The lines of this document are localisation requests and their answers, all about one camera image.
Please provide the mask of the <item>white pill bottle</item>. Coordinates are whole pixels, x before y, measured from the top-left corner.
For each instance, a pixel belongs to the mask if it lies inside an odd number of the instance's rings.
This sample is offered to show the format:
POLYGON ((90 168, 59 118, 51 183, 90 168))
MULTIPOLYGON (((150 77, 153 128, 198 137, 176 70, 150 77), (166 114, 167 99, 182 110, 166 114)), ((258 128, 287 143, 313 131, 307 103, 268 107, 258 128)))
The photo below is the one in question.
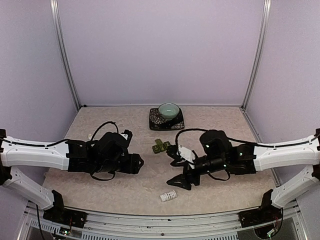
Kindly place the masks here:
POLYGON ((168 202, 168 201, 171 201, 171 200, 177 198, 177 193, 175 190, 171 190, 171 191, 167 191, 167 192, 161 194, 159 197, 162 202, 168 202))

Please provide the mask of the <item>green three-compartment pill box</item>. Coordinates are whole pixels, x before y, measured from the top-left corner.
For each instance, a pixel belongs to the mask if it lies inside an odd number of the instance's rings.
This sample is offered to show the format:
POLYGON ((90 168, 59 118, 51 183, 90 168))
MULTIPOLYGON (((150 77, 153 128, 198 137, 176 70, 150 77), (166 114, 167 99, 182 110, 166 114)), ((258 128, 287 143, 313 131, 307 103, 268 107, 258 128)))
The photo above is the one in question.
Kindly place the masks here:
POLYGON ((155 145, 152 146, 152 151, 155 154, 159 154, 159 153, 167 151, 167 149, 171 145, 171 143, 169 141, 163 142, 159 138, 155 139, 154 142, 155 142, 155 145))

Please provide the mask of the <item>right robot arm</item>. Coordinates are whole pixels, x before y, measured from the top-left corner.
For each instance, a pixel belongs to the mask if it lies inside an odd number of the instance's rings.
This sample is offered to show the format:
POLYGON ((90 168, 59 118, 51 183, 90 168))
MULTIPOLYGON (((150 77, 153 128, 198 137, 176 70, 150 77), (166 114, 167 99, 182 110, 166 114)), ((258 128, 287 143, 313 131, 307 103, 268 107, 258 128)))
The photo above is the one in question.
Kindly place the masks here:
POLYGON ((303 165, 304 169, 283 185, 269 190, 263 195, 261 207, 256 210, 256 218, 266 222, 276 209, 308 192, 320 183, 320 131, 302 139, 279 143, 256 143, 228 137, 222 130, 202 130, 199 141, 205 152, 197 156, 193 150, 175 143, 167 149, 173 167, 182 167, 181 174, 169 179, 170 186, 191 190, 198 186, 202 175, 225 171, 230 175, 256 174, 264 170, 303 165))

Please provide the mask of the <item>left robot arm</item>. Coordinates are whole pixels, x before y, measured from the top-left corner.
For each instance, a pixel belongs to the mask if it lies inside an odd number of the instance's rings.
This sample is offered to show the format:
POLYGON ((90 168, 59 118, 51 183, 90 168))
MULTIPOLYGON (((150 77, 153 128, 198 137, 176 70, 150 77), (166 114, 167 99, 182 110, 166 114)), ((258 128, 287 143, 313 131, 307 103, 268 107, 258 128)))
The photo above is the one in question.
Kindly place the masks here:
POLYGON ((99 140, 62 139, 57 142, 27 141, 0 131, 0 184, 50 212, 63 223, 70 218, 63 197, 28 178, 19 166, 54 168, 71 173, 116 172, 136 175, 144 165, 137 153, 129 153, 132 132, 107 132, 99 140))

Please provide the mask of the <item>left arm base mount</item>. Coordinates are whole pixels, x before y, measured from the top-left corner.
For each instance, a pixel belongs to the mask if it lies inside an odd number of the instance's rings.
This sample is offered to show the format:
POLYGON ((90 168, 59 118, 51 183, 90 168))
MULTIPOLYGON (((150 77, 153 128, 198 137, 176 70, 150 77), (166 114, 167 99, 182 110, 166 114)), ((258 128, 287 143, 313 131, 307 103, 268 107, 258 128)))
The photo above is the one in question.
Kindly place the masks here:
POLYGON ((55 190, 51 192, 53 194, 53 206, 44 210, 43 218, 54 223, 83 229, 88 214, 84 211, 66 208, 62 195, 55 190))

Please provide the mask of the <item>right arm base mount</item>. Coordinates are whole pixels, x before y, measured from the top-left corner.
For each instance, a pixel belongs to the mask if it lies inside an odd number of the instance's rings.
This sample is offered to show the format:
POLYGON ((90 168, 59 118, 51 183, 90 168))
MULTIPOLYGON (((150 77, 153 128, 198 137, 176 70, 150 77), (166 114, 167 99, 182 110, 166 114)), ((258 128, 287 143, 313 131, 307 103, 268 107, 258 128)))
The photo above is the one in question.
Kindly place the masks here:
POLYGON ((282 209, 272 205, 272 192, 273 190, 270 189, 263 194, 261 205, 258 208, 238 213, 242 228, 268 223, 283 217, 282 209))

